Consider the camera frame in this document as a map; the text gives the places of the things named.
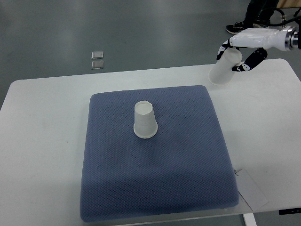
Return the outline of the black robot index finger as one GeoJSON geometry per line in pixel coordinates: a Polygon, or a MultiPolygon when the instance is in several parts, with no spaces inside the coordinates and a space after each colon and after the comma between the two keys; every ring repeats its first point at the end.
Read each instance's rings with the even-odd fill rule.
{"type": "Polygon", "coordinates": [[[231,42],[228,39],[227,41],[225,41],[219,48],[217,56],[216,56],[216,60],[220,60],[222,55],[224,54],[225,50],[231,48],[231,42]]]}

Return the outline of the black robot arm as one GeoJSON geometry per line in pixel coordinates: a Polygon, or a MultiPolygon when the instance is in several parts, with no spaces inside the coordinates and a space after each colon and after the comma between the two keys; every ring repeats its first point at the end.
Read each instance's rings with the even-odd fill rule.
{"type": "Polygon", "coordinates": [[[282,30],[271,28],[248,28],[232,36],[219,48],[217,60],[229,48],[256,48],[256,50],[240,65],[232,67],[234,72],[246,72],[254,69],[266,59],[270,48],[291,51],[301,48],[301,33],[298,28],[287,26],[282,30]]]}

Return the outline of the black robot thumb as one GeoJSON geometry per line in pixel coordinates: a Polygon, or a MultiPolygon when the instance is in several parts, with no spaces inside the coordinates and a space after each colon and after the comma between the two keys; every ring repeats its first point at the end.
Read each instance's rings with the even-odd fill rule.
{"type": "Polygon", "coordinates": [[[264,48],[257,48],[242,64],[232,67],[234,72],[247,72],[254,69],[268,56],[264,48]]]}

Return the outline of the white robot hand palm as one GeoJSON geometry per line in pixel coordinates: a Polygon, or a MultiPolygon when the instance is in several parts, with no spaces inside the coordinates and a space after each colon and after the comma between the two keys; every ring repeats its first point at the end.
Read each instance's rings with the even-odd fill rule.
{"type": "Polygon", "coordinates": [[[248,28],[230,38],[233,47],[244,48],[277,48],[281,51],[293,49],[291,39],[294,27],[287,26],[282,30],[272,28],[248,28]]]}

